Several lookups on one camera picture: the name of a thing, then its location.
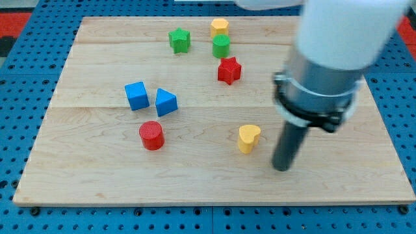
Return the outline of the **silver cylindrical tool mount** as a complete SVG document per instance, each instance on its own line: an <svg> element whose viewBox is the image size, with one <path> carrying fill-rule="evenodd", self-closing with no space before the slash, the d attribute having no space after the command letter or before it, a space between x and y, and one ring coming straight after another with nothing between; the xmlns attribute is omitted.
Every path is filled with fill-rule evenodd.
<svg viewBox="0 0 416 234"><path fill-rule="evenodd" d="M283 71L273 75L276 109L297 127L334 133L356 109L363 73L321 66L294 45Z"/></svg>

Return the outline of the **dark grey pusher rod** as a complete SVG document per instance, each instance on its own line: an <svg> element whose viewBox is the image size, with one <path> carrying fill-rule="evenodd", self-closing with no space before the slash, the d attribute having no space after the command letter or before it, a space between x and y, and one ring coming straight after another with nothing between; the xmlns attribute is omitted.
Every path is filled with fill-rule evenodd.
<svg viewBox="0 0 416 234"><path fill-rule="evenodd" d="M308 131L308 127L285 122L272 157L272 165L276 170L284 172L292 166Z"/></svg>

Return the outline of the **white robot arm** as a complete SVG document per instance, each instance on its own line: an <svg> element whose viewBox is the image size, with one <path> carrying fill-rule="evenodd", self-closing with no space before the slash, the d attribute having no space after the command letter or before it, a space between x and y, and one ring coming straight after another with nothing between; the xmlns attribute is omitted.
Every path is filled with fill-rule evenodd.
<svg viewBox="0 0 416 234"><path fill-rule="evenodd" d="M374 64L408 0L236 0L247 10L300 5L301 19L283 70L273 75L285 125L272 157L291 167L309 128L335 132L354 113L361 78Z"/></svg>

